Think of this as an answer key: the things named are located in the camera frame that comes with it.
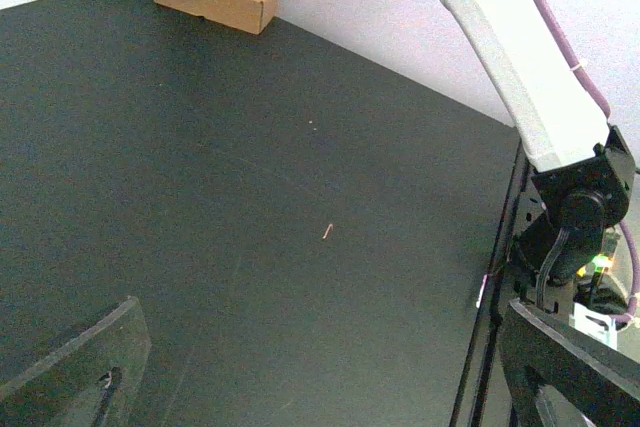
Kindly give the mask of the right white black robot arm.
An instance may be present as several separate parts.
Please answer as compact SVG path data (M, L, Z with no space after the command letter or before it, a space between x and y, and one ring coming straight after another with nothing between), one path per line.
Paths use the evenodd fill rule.
M545 226L536 294L596 257L622 226L635 162L611 108L577 58L547 0L439 0L470 42L506 106L534 168Z

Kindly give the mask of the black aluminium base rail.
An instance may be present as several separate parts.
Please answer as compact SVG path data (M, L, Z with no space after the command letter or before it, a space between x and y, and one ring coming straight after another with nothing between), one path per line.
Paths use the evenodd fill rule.
M451 426L482 424L502 322L499 304L504 270L518 216L520 193L527 185L528 175L529 162L524 149L519 146L516 150L489 266L481 288L480 304L454 399L449 420Z

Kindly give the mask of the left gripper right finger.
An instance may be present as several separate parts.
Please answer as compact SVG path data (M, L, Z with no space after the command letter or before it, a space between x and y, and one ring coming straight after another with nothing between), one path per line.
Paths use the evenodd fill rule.
M639 424L639 364L533 305L509 302L500 358L522 426L559 424L545 386L597 426Z

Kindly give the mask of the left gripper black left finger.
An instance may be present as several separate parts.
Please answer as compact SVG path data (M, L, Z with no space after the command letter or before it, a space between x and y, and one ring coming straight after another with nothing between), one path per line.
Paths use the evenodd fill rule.
M1 383L3 426L127 426L151 340L129 296L45 343Z

